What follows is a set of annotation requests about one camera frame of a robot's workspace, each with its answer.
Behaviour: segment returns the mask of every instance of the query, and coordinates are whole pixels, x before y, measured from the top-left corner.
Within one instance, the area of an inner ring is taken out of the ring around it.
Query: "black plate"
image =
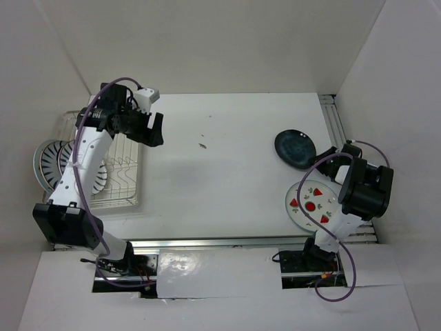
[[[301,170],[309,168],[311,166],[309,159],[317,155],[311,138],[297,130],[279,133],[274,141],[274,147],[283,161]]]

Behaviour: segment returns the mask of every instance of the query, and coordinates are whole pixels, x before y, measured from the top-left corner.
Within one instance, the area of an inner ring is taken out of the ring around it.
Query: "white wall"
[[[42,190],[35,148],[54,114],[78,109],[88,93],[29,0],[0,4],[0,329],[16,330],[45,239],[32,218]]]
[[[347,135],[380,146],[395,169],[377,225],[396,247],[421,331],[441,324],[440,7],[441,0],[387,0],[337,105]]]
[[[384,0],[41,0],[89,89],[335,93]]]

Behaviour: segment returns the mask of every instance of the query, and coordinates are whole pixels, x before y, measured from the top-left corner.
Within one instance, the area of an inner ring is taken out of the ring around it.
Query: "dish rack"
[[[75,123],[79,111],[65,112],[55,123],[53,139],[71,141],[75,138]],[[139,161],[141,146],[123,134],[117,134],[103,160],[107,168],[107,182],[104,189],[92,195],[93,209],[136,205],[138,203]],[[44,192],[45,203],[50,194]]]

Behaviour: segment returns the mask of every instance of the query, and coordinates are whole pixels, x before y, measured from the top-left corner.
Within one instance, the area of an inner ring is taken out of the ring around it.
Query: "white table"
[[[138,207],[97,212],[125,239],[307,236],[288,217],[285,195],[304,172],[285,164],[274,138],[308,134],[331,147],[317,94],[169,94],[164,145],[143,149]],[[338,186],[311,175],[338,194]]]

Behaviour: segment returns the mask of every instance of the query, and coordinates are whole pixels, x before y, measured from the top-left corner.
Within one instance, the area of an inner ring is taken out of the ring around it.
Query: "white plate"
[[[53,191],[61,179],[61,173],[58,169],[57,159],[61,148],[66,144],[66,141],[53,141],[46,146],[40,157],[40,169],[46,183]]]
[[[289,217],[303,230],[315,232],[318,226],[312,223],[300,210],[297,202],[297,188],[300,182],[295,183],[287,192],[285,205]],[[318,181],[308,181],[303,184],[300,192],[300,202],[317,222],[325,225],[338,209],[336,194],[325,184]]]
[[[70,155],[74,149],[74,141],[69,141],[61,149],[58,155],[58,169],[61,174],[64,173],[66,165],[68,164]],[[92,188],[92,194],[96,194],[104,189],[105,183],[107,182],[107,168],[105,167],[104,161],[101,161],[101,165],[98,169],[98,174],[95,178],[95,183]]]
[[[53,143],[55,140],[47,140],[44,141],[36,150],[34,153],[34,162],[33,162],[33,168],[34,168],[34,174],[37,178],[37,181],[39,182],[40,186],[46,191],[46,192],[52,192],[53,189],[50,187],[50,185],[46,182],[44,179],[43,173],[41,172],[40,167],[40,159],[41,155],[43,154],[43,151],[45,148],[50,144]]]

